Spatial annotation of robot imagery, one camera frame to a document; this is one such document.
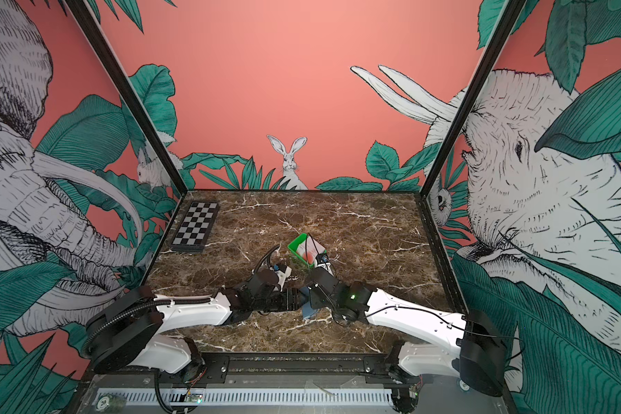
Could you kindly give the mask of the blue card holder wallet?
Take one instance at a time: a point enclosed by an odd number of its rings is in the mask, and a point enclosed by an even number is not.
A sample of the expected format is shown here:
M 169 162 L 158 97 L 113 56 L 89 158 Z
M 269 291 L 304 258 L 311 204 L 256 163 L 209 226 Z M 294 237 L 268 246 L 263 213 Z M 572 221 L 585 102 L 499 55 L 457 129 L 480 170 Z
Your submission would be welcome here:
M 318 310 L 312 307 L 312 303 L 311 303 L 312 295 L 308 287 L 301 288 L 299 292 L 304 300 L 304 303 L 301 307 L 302 319 L 309 320 L 312 317 L 315 317 L 315 315 L 317 315 Z

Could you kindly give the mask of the black front mounting rail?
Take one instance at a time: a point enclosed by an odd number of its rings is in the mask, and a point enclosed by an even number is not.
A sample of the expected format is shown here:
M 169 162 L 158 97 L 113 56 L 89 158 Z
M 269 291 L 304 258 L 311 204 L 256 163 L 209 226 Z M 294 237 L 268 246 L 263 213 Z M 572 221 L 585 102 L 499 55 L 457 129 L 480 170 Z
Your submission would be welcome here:
M 230 374 L 355 374 L 365 376 L 371 383 L 381 384 L 410 384 L 417 377 L 444 375 L 461 379 L 472 388 L 500 384 L 493 365 L 482 367 L 473 358 L 437 355 L 434 348 L 417 344 L 395 348 L 388 354 L 207 352 L 174 374 L 162 367 L 149 367 L 143 362 L 114 369 L 93 369 L 96 374 L 126 374 L 144 370 L 156 372 L 165 382 L 179 384 L 225 383 Z

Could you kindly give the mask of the black frame post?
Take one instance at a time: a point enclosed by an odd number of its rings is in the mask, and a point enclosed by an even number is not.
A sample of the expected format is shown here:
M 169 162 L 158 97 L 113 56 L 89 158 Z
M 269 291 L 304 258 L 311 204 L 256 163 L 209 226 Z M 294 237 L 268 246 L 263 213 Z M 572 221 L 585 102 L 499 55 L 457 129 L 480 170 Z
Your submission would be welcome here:
M 143 132 L 148 143 L 153 147 L 154 152 L 158 156 L 162 166 L 172 180 L 174 189 L 184 198 L 187 193 L 187 187 L 184 183 L 177 167 L 173 164 L 167 149 L 164 147 L 159 135 L 155 129 L 154 123 L 146 112 L 144 105 L 138 97 L 136 90 L 132 86 L 124 68 L 114 54 L 114 51 L 102 30 L 99 23 L 93 15 L 91 8 L 85 1 L 65 1 L 65 5 L 69 8 L 75 21 L 82 30 L 86 40 L 91 45 L 93 51 L 107 74 L 109 75 L 113 85 L 117 88 L 120 97 L 126 103 L 130 114 L 134 117 L 137 126 Z
M 483 88 L 486 84 L 487 78 L 490 72 L 493 70 L 495 63 L 497 62 L 500 53 L 505 46 L 505 43 L 512 32 L 514 25 L 516 24 L 522 9 L 524 8 L 524 0 L 507 1 L 505 7 L 500 13 L 498 22 L 496 23 L 493 34 L 486 45 L 486 50 L 483 53 L 480 63 L 476 68 L 474 76 L 472 77 L 469 87 L 465 92 L 461 105 L 458 108 L 458 112 L 454 120 L 450 124 L 448 133 L 439 151 L 437 153 L 436 160 L 434 161 L 431 171 L 426 177 L 426 181 L 420 191 L 422 198 L 427 198 L 431 192 L 431 188 L 436 182 L 438 175 L 440 174 L 441 167 L 450 155 L 450 150 L 453 148 L 455 141 L 462 134 L 462 128 L 466 125 L 467 118 L 474 108 L 475 101 L 479 98 Z

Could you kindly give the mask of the left black frame post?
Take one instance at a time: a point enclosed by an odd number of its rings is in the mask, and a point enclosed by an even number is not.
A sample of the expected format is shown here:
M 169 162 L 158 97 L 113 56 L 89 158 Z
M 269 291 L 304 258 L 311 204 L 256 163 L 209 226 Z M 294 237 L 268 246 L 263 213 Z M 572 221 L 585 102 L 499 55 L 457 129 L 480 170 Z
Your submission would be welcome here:
M 162 166 L 172 180 L 174 189 L 184 198 L 187 193 L 187 187 L 184 183 L 177 167 L 173 164 L 167 149 L 164 147 L 159 135 L 155 129 L 154 123 L 146 112 L 144 105 L 138 97 L 136 90 L 132 86 L 124 68 L 114 54 L 114 51 L 102 30 L 99 23 L 93 15 L 91 8 L 85 1 L 65 1 L 65 5 L 69 8 L 75 21 L 82 30 L 86 40 L 91 45 L 93 51 L 107 74 L 109 75 L 113 85 L 117 88 L 120 97 L 126 103 L 130 114 L 134 117 L 137 126 L 143 132 L 148 143 L 153 147 L 154 152 L 158 156 Z

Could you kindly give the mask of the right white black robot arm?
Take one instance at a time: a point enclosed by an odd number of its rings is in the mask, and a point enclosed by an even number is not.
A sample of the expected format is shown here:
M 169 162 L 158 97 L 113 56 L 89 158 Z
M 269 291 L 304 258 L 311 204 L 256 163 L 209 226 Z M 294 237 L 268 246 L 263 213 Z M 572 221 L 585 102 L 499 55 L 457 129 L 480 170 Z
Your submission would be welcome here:
M 507 346 L 484 312 L 441 312 L 363 282 L 347 285 L 324 267 L 310 271 L 306 286 L 314 309 L 327 307 L 345 321 L 394 329 L 424 341 L 400 347 L 396 366 L 404 373 L 423 375 L 426 367 L 428 374 L 458 377 L 484 395 L 503 395 Z

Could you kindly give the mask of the green card tray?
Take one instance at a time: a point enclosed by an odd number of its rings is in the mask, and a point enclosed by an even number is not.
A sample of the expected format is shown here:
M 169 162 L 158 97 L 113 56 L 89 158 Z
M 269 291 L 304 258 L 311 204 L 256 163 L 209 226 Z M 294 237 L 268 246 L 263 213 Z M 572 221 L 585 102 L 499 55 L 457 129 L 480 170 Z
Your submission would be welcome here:
M 314 267 L 317 257 L 326 252 L 326 248 L 319 241 L 306 233 L 300 234 L 288 244 L 287 248 L 295 258 L 308 267 Z

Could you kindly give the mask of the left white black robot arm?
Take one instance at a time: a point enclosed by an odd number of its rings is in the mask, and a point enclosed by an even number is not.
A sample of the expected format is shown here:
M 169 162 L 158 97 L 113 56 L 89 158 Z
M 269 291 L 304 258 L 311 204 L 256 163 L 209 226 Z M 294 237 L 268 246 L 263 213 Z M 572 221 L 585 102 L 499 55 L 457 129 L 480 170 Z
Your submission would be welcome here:
M 239 324 L 253 313 L 296 312 L 308 301 L 304 289 L 284 286 L 288 272 L 270 269 L 210 296 L 156 295 L 147 286 L 128 293 L 86 324 L 80 354 L 97 374 L 125 367 L 147 367 L 186 380 L 205 369 L 205 361 L 190 338 L 173 338 L 171 331 L 194 326 Z

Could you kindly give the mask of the black white checkerboard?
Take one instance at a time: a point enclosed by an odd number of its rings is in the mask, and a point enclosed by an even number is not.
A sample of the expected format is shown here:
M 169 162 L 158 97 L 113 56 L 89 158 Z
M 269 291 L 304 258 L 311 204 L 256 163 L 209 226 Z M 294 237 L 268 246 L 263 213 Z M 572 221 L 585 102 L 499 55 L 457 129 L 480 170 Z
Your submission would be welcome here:
M 217 201 L 192 201 L 174 233 L 171 250 L 183 253 L 202 253 L 219 210 L 220 206 Z

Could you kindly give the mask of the right black frame post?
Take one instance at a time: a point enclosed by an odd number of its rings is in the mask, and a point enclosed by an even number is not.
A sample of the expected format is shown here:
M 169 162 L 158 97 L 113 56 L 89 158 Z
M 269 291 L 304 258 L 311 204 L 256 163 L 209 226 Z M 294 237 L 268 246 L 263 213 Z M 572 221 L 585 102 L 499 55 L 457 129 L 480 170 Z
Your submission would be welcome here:
M 450 155 L 450 150 L 453 148 L 455 141 L 462 134 L 462 128 L 466 125 L 467 118 L 474 108 L 475 101 L 479 98 L 483 88 L 486 84 L 487 78 L 490 72 L 493 70 L 495 63 L 497 62 L 500 53 L 505 46 L 505 43 L 512 32 L 514 25 L 516 24 L 522 9 L 524 8 L 524 0 L 507 1 L 505 7 L 500 13 L 498 22 L 496 23 L 493 34 L 486 45 L 486 50 L 483 53 L 480 63 L 476 68 L 474 76 L 472 77 L 469 87 L 465 92 L 461 105 L 458 108 L 458 112 L 454 120 L 450 124 L 448 133 L 439 151 L 437 153 L 436 160 L 434 161 L 431 171 L 426 177 L 426 181 L 420 191 L 422 198 L 427 198 L 431 192 L 431 188 L 436 182 L 438 175 L 440 174 L 441 167 Z

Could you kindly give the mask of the white red credit card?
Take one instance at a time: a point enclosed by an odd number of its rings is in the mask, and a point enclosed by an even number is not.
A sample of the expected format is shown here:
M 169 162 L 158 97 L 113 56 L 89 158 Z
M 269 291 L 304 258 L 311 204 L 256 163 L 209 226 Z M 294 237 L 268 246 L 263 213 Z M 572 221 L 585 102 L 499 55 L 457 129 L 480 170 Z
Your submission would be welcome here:
M 322 244 L 318 243 L 312 236 L 307 236 L 305 240 L 298 245 L 298 248 L 296 248 L 296 253 L 308 265 L 313 265 L 316 257 L 320 253 L 324 253 L 325 250 L 326 248 Z

